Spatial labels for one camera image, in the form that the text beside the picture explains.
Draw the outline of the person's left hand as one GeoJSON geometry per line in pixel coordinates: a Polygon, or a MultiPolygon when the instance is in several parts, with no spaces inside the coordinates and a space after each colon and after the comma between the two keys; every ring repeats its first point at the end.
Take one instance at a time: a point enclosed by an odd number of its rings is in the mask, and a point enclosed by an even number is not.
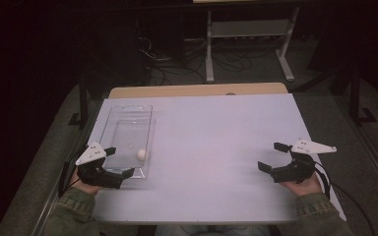
{"type": "Polygon", "coordinates": [[[78,176],[78,169],[75,169],[72,177],[70,179],[69,183],[70,187],[73,187],[75,189],[81,190],[87,194],[90,195],[96,195],[100,190],[102,190],[102,187],[100,186],[93,186],[86,183],[83,183],[82,180],[78,176]]]}

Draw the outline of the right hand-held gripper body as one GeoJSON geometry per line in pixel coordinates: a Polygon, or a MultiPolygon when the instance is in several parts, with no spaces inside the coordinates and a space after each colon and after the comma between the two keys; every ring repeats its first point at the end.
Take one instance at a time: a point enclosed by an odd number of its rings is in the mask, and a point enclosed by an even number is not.
{"type": "Polygon", "coordinates": [[[336,147],[331,147],[313,141],[298,139],[287,153],[290,154],[291,163],[284,167],[273,168],[270,175],[276,183],[303,182],[311,177],[315,171],[315,161],[312,154],[336,152],[336,147]]]}

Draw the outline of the person's right hand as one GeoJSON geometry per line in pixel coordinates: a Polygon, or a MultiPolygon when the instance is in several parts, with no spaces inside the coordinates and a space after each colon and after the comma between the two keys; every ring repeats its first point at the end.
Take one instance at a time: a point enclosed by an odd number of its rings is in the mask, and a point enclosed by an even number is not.
{"type": "Polygon", "coordinates": [[[282,182],[282,186],[288,188],[298,197],[322,192],[322,187],[315,173],[313,173],[310,178],[305,179],[301,183],[282,182]]]}

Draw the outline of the clear plastic tray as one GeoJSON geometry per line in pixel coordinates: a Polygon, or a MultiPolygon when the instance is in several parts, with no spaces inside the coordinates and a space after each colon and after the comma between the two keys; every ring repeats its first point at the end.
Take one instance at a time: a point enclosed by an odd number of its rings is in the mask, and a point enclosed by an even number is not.
{"type": "Polygon", "coordinates": [[[149,160],[153,129],[151,105],[115,105],[110,108],[99,143],[104,148],[116,148],[106,158],[103,168],[122,173],[134,168],[133,179],[145,179],[149,173],[149,160]],[[140,161],[137,151],[145,149],[147,159],[140,161]]]}

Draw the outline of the black metal stand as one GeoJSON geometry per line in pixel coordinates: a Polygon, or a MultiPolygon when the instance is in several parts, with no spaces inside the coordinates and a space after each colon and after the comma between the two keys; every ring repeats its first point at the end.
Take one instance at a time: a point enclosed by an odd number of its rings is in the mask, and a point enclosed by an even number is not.
{"type": "Polygon", "coordinates": [[[360,126],[362,123],[376,122],[376,118],[368,108],[359,108],[360,100],[360,77],[357,68],[352,69],[350,80],[349,115],[352,121],[360,126]]]}
{"type": "Polygon", "coordinates": [[[80,111],[72,115],[69,125],[78,126],[80,130],[83,130],[88,121],[88,91],[84,74],[79,79],[78,87],[80,111]]]}

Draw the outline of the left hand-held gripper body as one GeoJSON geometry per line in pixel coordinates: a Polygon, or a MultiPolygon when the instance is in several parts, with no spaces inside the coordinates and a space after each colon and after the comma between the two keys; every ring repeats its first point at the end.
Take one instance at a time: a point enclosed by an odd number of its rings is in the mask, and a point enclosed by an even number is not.
{"type": "Polygon", "coordinates": [[[92,143],[76,160],[78,176],[83,183],[108,189],[119,189],[125,180],[121,174],[112,173],[102,166],[106,161],[105,148],[99,143],[92,143]]]}

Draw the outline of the white metal desk frame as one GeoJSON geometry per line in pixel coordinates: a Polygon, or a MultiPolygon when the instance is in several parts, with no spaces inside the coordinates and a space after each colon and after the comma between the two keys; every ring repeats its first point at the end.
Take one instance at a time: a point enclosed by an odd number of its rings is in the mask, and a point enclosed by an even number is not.
{"type": "Polygon", "coordinates": [[[255,36],[283,37],[283,44],[279,49],[275,50],[275,53],[283,70],[285,79],[288,82],[293,82],[294,75],[285,59],[285,54],[291,40],[299,10],[299,7],[294,7],[288,19],[232,22],[215,22],[213,20],[212,12],[209,11],[207,18],[207,52],[205,59],[207,82],[213,83],[215,81],[212,57],[213,38],[255,36]]]}

